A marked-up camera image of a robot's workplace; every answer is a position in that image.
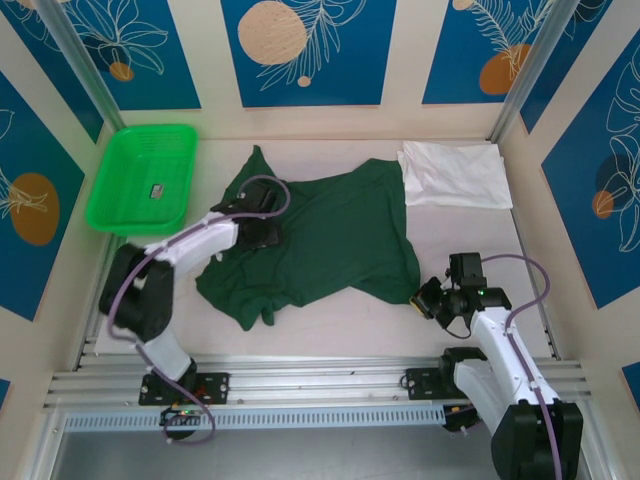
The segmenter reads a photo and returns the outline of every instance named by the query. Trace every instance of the green t-shirt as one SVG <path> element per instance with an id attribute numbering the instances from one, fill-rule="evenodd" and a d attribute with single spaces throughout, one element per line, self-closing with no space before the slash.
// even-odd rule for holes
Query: green t-shirt
<path id="1" fill-rule="evenodd" d="M 258 174 L 275 175 L 256 146 L 224 200 Z M 196 280 L 204 298 L 244 330 L 258 315 L 273 325 L 274 312 L 284 306 L 302 307 L 346 287 L 392 304 L 409 302 L 420 286 L 420 267 L 406 238 L 398 162 L 371 159 L 351 173 L 287 186 L 291 203 L 276 217 L 282 245 L 236 246 L 220 262 L 213 257 Z"/>

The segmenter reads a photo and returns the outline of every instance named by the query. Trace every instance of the blue decorative panel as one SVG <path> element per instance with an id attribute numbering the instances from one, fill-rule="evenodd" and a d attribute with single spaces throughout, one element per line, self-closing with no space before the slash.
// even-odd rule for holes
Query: blue decorative panel
<path id="1" fill-rule="evenodd" d="M 35 318 L 83 179 L 0 74 L 1 307 Z"/>
<path id="2" fill-rule="evenodd" d="M 379 105 L 395 0 L 222 0 L 244 107 Z"/>
<path id="3" fill-rule="evenodd" d="M 69 0 L 61 5 L 120 109 L 200 108 L 167 0 Z M 34 36 L 33 30 L 44 27 L 37 14 L 28 11 L 31 17 L 22 27 Z M 58 68 L 64 58 L 48 33 L 35 37 L 38 50 L 48 48 L 57 55 L 53 66 L 36 57 L 43 69 Z"/>
<path id="4" fill-rule="evenodd" d="M 640 286 L 640 32 L 542 164 L 598 308 Z"/>
<path id="5" fill-rule="evenodd" d="M 622 373 L 627 381 L 631 395 L 640 410 L 640 362 L 622 367 Z"/>
<path id="6" fill-rule="evenodd" d="M 422 103 L 502 102 L 552 4 L 450 0 Z"/>
<path id="7" fill-rule="evenodd" d="M 567 76 L 582 48 L 598 26 L 604 12 L 612 0 L 581 0 L 573 17 L 564 29 L 558 44 L 551 52 L 529 97 L 525 101 L 520 115 L 531 132 L 556 90 Z"/>
<path id="8" fill-rule="evenodd" d="M 91 139 L 96 142 L 102 129 L 102 117 L 75 73 L 64 59 L 42 20 L 31 8 L 31 2 L 0 0 L 0 10 L 20 36 L 31 55 L 60 92 Z"/>

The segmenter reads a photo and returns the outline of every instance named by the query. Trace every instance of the orange circle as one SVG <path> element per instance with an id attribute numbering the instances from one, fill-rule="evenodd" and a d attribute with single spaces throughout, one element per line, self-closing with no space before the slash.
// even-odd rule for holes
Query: orange circle
<path id="1" fill-rule="evenodd" d="M 262 1 L 238 23 L 238 39 L 247 56 L 261 65 L 281 65 L 307 46 L 307 29 L 298 14 L 280 1 Z"/>
<path id="2" fill-rule="evenodd" d="M 113 75 L 113 78 L 121 82 L 130 82 L 133 80 L 133 70 L 126 63 L 113 62 L 109 66 L 109 73 Z"/>
<path id="3" fill-rule="evenodd" d="M 509 53 L 500 52 L 495 55 L 485 64 L 480 73 L 480 89 L 487 95 L 508 93 L 530 49 L 531 45 L 516 45 L 509 49 Z"/>
<path id="4" fill-rule="evenodd" d="M 11 208 L 11 223 L 16 233 L 32 245 L 47 245 L 56 234 L 60 220 L 60 202 L 53 184 L 39 173 L 25 173 L 9 187 L 9 197 L 16 204 Z"/>
<path id="5" fill-rule="evenodd" d="M 609 218 L 613 213 L 613 195 L 606 190 L 600 190 L 593 197 L 591 207 L 598 218 Z"/>

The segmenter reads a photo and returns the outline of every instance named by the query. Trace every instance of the black mounting bracket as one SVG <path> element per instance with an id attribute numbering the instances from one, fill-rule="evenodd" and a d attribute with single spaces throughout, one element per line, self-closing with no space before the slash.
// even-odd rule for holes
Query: black mounting bracket
<path id="1" fill-rule="evenodd" d="M 226 405 L 229 394 L 228 373 L 196 373 L 188 388 L 205 405 Z M 142 378 L 138 404 L 141 406 L 193 405 L 155 373 Z"/>
<path id="2" fill-rule="evenodd" d="M 406 370 L 406 388 L 409 400 L 463 400 L 466 395 L 453 381 L 456 363 L 487 357 L 476 347 L 447 348 L 436 368 L 409 368 Z"/>

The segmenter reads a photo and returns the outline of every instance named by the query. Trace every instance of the gray floor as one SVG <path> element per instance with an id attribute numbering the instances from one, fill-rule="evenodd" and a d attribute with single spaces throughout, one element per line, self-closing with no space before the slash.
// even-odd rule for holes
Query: gray floor
<path id="1" fill-rule="evenodd" d="M 56 480 L 495 480 L 489 433 L 441 427 L 220 431 L 200 447 L 160 434 L 67 434 Z"/>

